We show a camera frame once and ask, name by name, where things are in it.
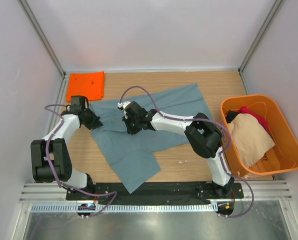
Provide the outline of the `blue grey t shirt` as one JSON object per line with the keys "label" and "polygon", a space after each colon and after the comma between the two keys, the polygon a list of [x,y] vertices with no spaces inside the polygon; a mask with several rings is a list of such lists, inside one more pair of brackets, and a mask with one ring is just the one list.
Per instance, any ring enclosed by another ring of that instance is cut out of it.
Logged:
{"label": "blue grey t shirt", "polygon": [[[197,84],[170,88],[154,93],[152,97],[159,110],[167,114],[190,117],[204,113],[212,118]],[[103,124],[92,130],[91,135],[127,191],[133,193],[161,170],[154,152],[187,144],[188,140],[183,135],[168,131],[142,130],[135,135],[128,134],[122,120],[124,114],[117,104],[116,99],[90,104]]]}

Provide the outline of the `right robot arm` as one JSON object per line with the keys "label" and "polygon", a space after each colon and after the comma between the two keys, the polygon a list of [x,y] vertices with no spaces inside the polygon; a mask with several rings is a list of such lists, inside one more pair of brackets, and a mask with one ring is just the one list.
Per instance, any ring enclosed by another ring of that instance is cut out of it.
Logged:
{"label": "right robot arm", "polygon": [[223,135],[217,124],[205,114],[199,112],[196,116],[183,117],[167,114],[159,109],[147,111],[135,101],[119,102],[117,107],[124,112],[123,121],[130,135],[141,130],[151,130],[169,131],[185,136],[192,150],[207,160],[215,194],[225,198],[232,193],[234,178],[224,163]]}

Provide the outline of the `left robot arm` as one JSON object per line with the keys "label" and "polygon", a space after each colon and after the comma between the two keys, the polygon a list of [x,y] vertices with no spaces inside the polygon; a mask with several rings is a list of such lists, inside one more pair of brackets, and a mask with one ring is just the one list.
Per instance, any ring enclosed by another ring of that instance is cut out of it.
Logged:
{"label": "left robot arm", "polygon": [[73,190],[84,200],[95,194],[92,178],[87,173],[75,170],[67,149],[67,143],[81,126],[89,130],[103,126],[89,107],[85,96],[72,96],[71,104],[65,105],[62,113],[57,113],[47,105],[46,110],[56,114],[59,122],[44,138],[33,140],[30,145],[33,179],[37,183],[55,182],[59,187]]}

